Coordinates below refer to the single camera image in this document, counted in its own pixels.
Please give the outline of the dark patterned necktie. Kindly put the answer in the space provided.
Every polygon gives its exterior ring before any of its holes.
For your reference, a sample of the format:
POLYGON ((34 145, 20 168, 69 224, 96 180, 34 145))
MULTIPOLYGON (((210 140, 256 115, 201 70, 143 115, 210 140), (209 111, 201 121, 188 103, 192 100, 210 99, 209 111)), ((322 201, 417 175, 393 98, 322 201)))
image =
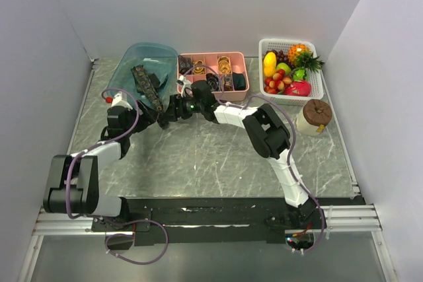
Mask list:
POLYGON ((135 81, 135 89, 146 97, 149 103, 148 107, 156 110, 158 114, 165 112, 163 102, 157 92, 157 85, 160 83, 157 76, 154 73, 149 74, 143 65, 132 67, 131 72, 135 81))

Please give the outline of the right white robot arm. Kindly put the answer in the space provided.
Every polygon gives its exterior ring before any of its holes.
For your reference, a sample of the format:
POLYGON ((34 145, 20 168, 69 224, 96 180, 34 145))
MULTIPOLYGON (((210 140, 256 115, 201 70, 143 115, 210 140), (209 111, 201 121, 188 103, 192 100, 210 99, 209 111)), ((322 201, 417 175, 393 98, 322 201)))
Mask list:
POLYGON ((286 204, 291 208, 289 220, 294 227, 301 229, 316 218, 325 223, 319 202, 305 187, 292 158, 295 137, 290 135, 270 104, 247 107, 219 102, 212 96, 174 94, 167 110, 158 115, 158 123, 165 126, 169 122, 188 119, 194 113, 202 114, 209 122, 233 125, 246 131, 253 149, 274 170, 286 204))

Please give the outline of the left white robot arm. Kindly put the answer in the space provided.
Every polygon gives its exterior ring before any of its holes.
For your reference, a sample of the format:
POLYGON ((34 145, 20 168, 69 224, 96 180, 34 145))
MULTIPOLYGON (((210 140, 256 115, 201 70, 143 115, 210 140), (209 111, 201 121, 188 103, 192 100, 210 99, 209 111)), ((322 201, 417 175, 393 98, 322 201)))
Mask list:
POLYGON ((107 165, 124 158, 130 149, 130 137, 157 118, 158 112, 140 102, 135 108, 111 106, 107 126, 97 143, 76 154, 53 157, 43 198, 45 212, 66 214, 70 219, 102 217, 114 229, 126 229, 131 222, 128 202, 101 194, 99 174, 107 165))

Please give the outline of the gold rolled tie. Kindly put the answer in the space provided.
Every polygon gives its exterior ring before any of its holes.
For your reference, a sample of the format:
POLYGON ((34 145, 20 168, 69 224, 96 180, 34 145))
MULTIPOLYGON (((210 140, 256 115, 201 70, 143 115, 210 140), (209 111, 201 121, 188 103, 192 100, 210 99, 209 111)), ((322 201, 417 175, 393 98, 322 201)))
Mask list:
POLYGON ((204 67, 204 61, 198 60, 193 62, 193 71, 192 73, 195 75, 205 75, 206 74, 206 68, 204 67))

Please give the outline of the orange blue rolled tie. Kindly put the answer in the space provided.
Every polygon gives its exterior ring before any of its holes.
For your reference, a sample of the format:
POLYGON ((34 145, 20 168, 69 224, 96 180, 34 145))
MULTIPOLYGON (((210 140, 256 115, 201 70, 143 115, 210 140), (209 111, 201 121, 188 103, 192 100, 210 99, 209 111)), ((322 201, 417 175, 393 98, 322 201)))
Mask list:
POLYGON ((222 74, 221 80, 222 80, 223 91, 233 91, 234 90, 232 74, 230 74, 230 73, 222 74))

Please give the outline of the pink compartment organizer box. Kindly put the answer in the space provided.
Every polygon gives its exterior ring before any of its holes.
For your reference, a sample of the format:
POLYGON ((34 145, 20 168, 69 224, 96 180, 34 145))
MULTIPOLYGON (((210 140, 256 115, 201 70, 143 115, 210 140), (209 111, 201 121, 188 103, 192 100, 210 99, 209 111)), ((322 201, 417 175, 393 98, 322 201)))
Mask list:
POLYGON ((241 52, 184 53, 178 56, 178 74, 195 83, 205 80, 216 98, 240 102, 250 88, 241 52))

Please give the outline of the yellow patterned rolled tie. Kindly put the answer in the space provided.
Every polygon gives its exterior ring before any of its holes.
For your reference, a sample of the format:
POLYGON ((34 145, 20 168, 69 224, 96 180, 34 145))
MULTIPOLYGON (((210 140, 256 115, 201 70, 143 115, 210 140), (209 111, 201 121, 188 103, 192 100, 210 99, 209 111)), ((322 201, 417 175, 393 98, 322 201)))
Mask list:
POLYGON ((217 59, 217 68, 221 74, 230 74, 231 73, 231 62, 228 56, 223 55, 217 59))

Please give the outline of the red cherry bunch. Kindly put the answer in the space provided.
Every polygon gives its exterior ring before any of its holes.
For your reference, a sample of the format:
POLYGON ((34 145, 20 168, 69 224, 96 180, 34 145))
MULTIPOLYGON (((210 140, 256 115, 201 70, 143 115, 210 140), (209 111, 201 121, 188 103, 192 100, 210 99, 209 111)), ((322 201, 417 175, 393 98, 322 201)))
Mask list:
POLYGON ((265 78, 264 92, 268 94, 284 94, 292 82, 292 77, 284 69, 278 69, 271 77, 265 78))

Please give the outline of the dark purple grapes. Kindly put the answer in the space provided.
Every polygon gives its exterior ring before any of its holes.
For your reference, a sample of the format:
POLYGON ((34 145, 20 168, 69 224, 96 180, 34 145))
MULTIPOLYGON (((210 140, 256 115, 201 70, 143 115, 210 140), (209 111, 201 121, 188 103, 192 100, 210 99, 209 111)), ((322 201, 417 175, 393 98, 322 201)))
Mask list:
POLYGON ((284 53, 283 50, 267 50, 266 53, 263 55, 265 57, 268 53, 272 52, 276 56, 276 63, 286 63, 290 64, 291 62, 288 59, 288 56, 284 53))

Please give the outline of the green apple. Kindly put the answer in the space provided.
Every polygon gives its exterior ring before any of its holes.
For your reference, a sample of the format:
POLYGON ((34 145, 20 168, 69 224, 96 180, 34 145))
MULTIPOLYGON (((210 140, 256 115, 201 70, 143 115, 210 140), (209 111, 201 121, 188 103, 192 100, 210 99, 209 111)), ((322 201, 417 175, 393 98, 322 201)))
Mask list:
POLYGON ((276 71, 279 72, 280 70, 283 70, 285 75, 289 75, 291 73, 291 67, 287 63, 277 64, 276 71))

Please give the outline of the pink dragon fruit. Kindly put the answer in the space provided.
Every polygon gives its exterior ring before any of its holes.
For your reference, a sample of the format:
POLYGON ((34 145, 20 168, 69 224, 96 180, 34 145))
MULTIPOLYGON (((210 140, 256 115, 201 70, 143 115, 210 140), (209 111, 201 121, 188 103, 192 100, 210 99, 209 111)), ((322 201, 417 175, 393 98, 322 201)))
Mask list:
POLYGON ((284 90, 284 95, 307 97, 311 93, 311 84, 305 80, 293 81, 284 90))

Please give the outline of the orange pineapple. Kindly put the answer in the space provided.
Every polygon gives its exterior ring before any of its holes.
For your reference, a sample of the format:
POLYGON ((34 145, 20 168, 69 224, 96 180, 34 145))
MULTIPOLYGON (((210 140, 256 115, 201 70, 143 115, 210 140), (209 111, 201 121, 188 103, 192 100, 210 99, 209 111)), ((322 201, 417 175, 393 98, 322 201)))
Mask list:
POLYGON ((304 44, 292 45, 288 51, 288 60, 296 68, 312 72, 320 71, 325 64, 319 56, 314 56, 314 53, 304 44))

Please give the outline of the brown lidded white jar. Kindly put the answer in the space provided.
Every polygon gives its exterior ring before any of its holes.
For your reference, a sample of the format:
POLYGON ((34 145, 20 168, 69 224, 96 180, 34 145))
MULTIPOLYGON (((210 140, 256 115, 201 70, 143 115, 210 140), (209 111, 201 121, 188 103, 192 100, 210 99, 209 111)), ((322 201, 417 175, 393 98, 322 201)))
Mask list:
POLYGON ((320 135, 332 120, 332 109, 326 102, 310 99, 297 115, 296 128, 300 134, 320 135))

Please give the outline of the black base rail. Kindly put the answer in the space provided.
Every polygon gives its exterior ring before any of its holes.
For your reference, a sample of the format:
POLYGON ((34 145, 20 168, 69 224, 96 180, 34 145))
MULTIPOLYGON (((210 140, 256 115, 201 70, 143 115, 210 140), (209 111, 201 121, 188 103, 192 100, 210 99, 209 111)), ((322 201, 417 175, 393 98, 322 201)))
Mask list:
POLYGON ((313 203, 296 209, 282 197, 236 198, 129 198, 125 221, 140 224, 113 225, 93 221, 96 233, 123 232, 135 235, 136 246, 158 243, 266 242, 283 244, 289 231, 327 228, 337 207, 364 205, 362 197, 354 199, 320 198, 320 208, 313 203))

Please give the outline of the aluminium frame rail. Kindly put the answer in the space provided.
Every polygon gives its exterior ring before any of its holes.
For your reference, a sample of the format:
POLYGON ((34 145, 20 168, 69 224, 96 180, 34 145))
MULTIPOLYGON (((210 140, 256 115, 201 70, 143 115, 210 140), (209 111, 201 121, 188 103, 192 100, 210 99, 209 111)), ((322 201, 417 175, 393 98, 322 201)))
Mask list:
MULTIPOLYGON (((372 205, 341 205, 322 207, 326 217, 327 230, 329 232, 373 232, 381 231, 382 226, 377 215, 377 211, 372 205)), ((200 221, 189 219, 194 212, 182 208, 181 218, 175 222, 162 221, 166 229, 252 229, 259 225, 264 225, 264 221, 240 220, 227 221, 225 223, 215 223, 210 221, 200 221)), ((77 236, 77 235, 100 235, 100 234, 129 234, 132 227, 113 227, 111 225, 100 224, 88 217, 81 217, 76 220, 68 219, 65 215, 51 215, 41 211, 36 220, 32 235, 34 236, 77 236)))

